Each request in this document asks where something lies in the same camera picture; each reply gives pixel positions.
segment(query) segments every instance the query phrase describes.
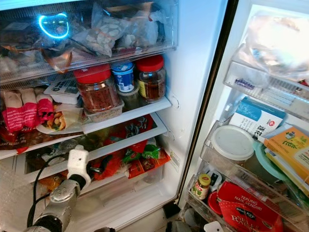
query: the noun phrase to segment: blue glowing light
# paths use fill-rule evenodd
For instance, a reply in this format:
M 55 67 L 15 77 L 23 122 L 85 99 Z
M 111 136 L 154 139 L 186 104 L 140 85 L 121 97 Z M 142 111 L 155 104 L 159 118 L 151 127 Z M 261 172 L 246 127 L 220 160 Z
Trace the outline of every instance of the blue glowing light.
M 56 18 L 59 17 L 59 16 L 61 16 L 61 20 L 60 20 L 60 21 L 56 20 Z M 69 23 L 68 23 L 68 20 L 64 21 L 62 16 L 64 16 L 64 17 L 67 18 L 67 15 L 64 14 L 64 13 L 59 13 L 59 14 L 53 15 L 53 16 L 41 15 L 41 16 L 39 17 L 39 26 L 40 26 L 40 28 L 42 29 L 42 31 L 43 31 L 46 35 L 48 35 L 49 37 L 54 38 L 54 39 L 63 39 L 63 38 L 65 38 L 65 37 L 69 34 Z M 47 24 L 48 24 L 47 21 L 43 21 L 44 19 L 48 19 L 48 18 L 52 18 L 52 19 L 53 19 L 53 21 L 52 21 L 53 24 L 55 24 L 56 22 L 57 22 L 57 25 L 65 23 L 65 24 L 66 24 L 66 31 L 65 31 L 65 33 L 62 34 L 62 35 L 52 35 L 50 32 L 48 32 L 48 31 L 46 30 L 46 28 L 44 28 L 44 26 L 43 26 L 43 24 L 44 24 L 44 25 L 47 25 Z

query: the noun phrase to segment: blue lid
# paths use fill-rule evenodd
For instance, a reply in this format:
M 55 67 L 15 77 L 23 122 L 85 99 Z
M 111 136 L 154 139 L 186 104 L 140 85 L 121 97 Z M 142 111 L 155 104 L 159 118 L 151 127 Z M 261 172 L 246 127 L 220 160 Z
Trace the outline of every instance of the blue lid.
M 131 69 L 133 69 L 133 63 L 129 62 L 129 63 L 125 63 L 125 64 L 112 67 L 112 72 L 114 74 L 123 74 L 123 72 L 131 71 Z

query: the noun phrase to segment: blue and white box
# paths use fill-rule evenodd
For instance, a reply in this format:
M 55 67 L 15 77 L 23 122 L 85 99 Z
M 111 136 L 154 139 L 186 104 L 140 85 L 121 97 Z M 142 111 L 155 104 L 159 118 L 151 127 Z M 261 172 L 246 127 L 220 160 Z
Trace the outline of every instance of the blue and white box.
M 245 97 L 233 114 L 229 125 L 237 126 L 254 139 L 275 130 L 286 113 Z

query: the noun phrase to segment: floor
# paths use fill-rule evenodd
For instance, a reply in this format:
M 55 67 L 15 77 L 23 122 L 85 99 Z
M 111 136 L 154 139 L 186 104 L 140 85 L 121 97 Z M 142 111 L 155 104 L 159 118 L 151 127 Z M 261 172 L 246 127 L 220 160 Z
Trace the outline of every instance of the floor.
M 118 232 L 165 232 L 166 224 L 178 218 L 178 214 L 166 219 L 163 209 L 134 222 L 133 224 L 119 230 Z

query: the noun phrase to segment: light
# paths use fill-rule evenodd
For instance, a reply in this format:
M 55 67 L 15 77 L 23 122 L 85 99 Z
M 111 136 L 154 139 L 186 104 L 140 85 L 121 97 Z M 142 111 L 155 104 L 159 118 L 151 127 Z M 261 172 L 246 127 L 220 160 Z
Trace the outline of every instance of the light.
M 57 14 L 57 15 L 50 16 L 50 17 L 57 17 L 57 16 L 64 16 L 64 17 L 67 18 L 67 15 L 64 14 L 64 13 L 59 13 L 59 14 Z M 67 31 L 66 31 L 63 35 L 57 36 L 57 35 L 52 35 L 51 33 L 49 33 L 49 32 L 43 27 L 43 24 L 47 24 L 47 22 L 43 22 L 43 24 L 42 24 L 43 19 L 45 19 L 45 18 L 47 18 L 47 17 L 48 17 L 48 16 L 45 16 L 45 15 L 41 15 L 41 16 L 39 17 L 39 26 L 40 26 L 40 28 L 42 29 L 42 31 L 43 31 L 46 35 L 48 35 L 49 37 L 54 38 L 54 39 L 63 39 L 63 38 L 65 38 L 65 37 L 69 34 L 69 23 L 68 23 L 68 21 L 66 22 Z

